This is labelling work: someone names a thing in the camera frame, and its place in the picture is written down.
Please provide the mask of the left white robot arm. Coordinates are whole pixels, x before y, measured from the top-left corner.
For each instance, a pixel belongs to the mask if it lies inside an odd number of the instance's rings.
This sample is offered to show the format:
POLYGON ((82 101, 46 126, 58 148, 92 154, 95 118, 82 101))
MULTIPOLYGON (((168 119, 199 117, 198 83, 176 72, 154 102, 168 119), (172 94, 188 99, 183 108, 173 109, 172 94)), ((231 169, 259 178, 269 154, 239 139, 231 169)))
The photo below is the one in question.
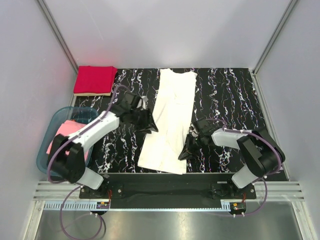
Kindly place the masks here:
POLYGON ((108 180, 85 164, 85 153, 120 124, 132 124, 136 131, 150 134, 158 128, 147 107, 148 98, 131 92, 123 99, 111 103, 96 119, 80 130, 64 136, 54 137, 47 162, 47 174, 55 172, 65 181, 90 188, 97 198, 108 193, 108 180))

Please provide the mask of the white t shirt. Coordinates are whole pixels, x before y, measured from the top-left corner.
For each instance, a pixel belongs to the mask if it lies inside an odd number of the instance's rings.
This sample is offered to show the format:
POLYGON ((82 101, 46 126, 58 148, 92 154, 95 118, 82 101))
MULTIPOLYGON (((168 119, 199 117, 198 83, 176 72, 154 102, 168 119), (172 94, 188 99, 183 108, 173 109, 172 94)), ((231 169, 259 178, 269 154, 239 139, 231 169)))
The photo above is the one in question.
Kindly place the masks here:
POLYGON ((185 174, 186 160, 179 160, 194 109, 197 73, 161 69, 152 116, 158 128, 145 136, 137 165, 141 168, 185 174))

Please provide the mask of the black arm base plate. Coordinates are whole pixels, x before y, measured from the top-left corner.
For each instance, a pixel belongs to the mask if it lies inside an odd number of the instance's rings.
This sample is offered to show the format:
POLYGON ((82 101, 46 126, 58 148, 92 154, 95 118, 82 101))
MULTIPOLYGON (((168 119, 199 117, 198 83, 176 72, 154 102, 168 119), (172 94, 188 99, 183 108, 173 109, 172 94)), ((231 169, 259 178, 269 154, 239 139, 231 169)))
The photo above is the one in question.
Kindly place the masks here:
POLYGON ((212 201, 256 200, 252 184, 242 190, 229 191, 231 173, 110 173, 104 190, 84 187, 79 197, 84 200, 105 201, 108 197, 123 203, 142 201, 185 206, 208 206, 212 201))

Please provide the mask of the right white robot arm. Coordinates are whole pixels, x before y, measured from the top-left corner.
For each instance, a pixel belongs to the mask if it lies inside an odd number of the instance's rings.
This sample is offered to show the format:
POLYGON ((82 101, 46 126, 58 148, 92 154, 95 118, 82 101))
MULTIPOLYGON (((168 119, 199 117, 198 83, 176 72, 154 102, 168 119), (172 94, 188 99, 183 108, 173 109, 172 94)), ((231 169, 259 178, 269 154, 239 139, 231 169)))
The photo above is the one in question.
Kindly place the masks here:
POLYGON ((227 122, 222 119, 203 117, 192 123, 178 159, 189 160, 204 146, 236 149, 243 156, 244 166, 227 185, 228 195, 235 199, 244 194, 249 184, 277 173, 286 160, 284 152, 265 127, 228 129, 227 122))

